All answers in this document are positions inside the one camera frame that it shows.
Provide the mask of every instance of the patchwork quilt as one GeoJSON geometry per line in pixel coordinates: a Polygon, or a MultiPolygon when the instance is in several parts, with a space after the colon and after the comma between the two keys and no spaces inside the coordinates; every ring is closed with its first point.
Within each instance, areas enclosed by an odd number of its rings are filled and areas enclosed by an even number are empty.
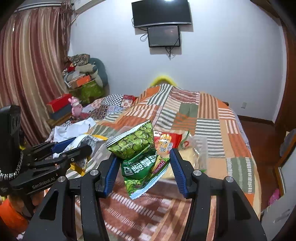
{"type": "MultiPolygon", "coordinates": [[[[106,102],[115,103],[114,96],[106,102]]],[[[114,136],[124,126],[151,120],[155,131],[206,136],[207,175],[223,179],[232,176],[257,215],[260,215],[261,187],[255,161],[241,135],[234,112],[222,101],[203,92],[190,92],[162,84],[145,90],[130,108],[107,115],[91,134],[114,136]]],[[[124,184],[117,181],[112,194],[101,199],[109,235],[114,240],[180,240],[190,200],[168,199],[149,192],[130,200],[124,184]]],[[[207,240],[213,239],[216,201],[211,199],[207,240]]]]}

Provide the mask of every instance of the white wall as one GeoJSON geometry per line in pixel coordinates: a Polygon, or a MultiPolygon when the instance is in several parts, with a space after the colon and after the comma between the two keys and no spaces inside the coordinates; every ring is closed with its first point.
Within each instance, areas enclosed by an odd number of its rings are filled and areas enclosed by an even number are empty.
{"type": "Polygon", "coordinates": [[[239,115],[273,119],[283,78],[282,32],[262,9],[249,0],[189,0],[193,26],[181,27],[182,47],[170,61],[164,49],[139,40],[131,2],[106,0],[72,25],[72,53],[104,62],[111,94],[138,96],[165,74],[181,88],[229,102],[239,115]]]}
{"type": "Polygon", "coordinates": [[[284,36],[283,28],[280,27],[280,34],[281,34],[281,42],[282,42],[282,52],[283,52],[283,74],[282,74],[282,80],[281,80],[281,87],[279,91],[279,99],[276,105],[276,109],[274,111],[274,116],[272,118],[272,121],[275,123],[277,115],[279,113],[279,109],[281,107],[281,101],[283,99],[285,85],[286,85],[286,77],[287,77],[287,49],[286,49],[286,40],[284,36]]]}

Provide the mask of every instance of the wooden door frame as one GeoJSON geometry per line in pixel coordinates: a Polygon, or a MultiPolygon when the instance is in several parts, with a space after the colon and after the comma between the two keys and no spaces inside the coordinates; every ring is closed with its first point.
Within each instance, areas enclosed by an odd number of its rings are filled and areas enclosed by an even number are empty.
{"type": "Polygon", "coordinates": [[[286,192],[284,180],[283,180],[282,173],[281,173],[281,168],[287,162],[287,160],[289,159],[289,157],[291,156],[291,154],[295,148],[296,148],[296,135],[294,135],[294,137],[293,137],[291,143],[289,144],[287,150],[285,151],[284,155],[281,157],[281,159],[278,161],[278,163],[274,167],[274,172],[276,174],[276,180],[279,185],[279,191],[280,191],[281,196],[283,196],[286,192]]]}
{"type": "Polygon", "coordinates": [[[295,48],[293,47],[293,45],[296,44],[296,41],[295,41],[295,38],[289,33],[289,30],[287,29],[286,25],[283,22],[281,23],[283,27],[285,44],[286,44],[286,52],[287,52],[287,73],[286,73],[284,94],[283,94],[281,106],[274,125],[277,129],[291,131],[291,127],[287,127],[285,125],[284,119],[286,118],[286,112],[288,109],[287,102],[288,102],[289,90],[295,89],[295,85],[296,85],[296,74],[295,74],[295,71],[292,70],[293,68],[295,68],[295,66],[293,66],[294,63],[290,61],[292,56],[296,55],[295,48]]]}

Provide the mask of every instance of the red snack package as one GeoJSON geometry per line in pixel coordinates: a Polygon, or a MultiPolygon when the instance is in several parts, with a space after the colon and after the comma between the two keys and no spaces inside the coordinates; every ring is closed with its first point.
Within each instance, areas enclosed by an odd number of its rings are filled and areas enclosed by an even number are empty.
{"type": "Polygon", "coordinates": [[[154,142],[157,154],[162,158],[167,157],[172,148],[178,148],[182,135],[161,131],[154,131],[154,142]]]}

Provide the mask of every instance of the green pea snack bag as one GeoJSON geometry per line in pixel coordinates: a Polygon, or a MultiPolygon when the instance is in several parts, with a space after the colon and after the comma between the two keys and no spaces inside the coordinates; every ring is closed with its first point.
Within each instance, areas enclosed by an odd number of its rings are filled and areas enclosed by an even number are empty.
{"type": "Polygon", "coordinates": [[[168,168],[169,158],[156,153],[149,120],[106,142],[106,147],[122,159],[121,171],[131,199],[145,193],[168,168]]]}

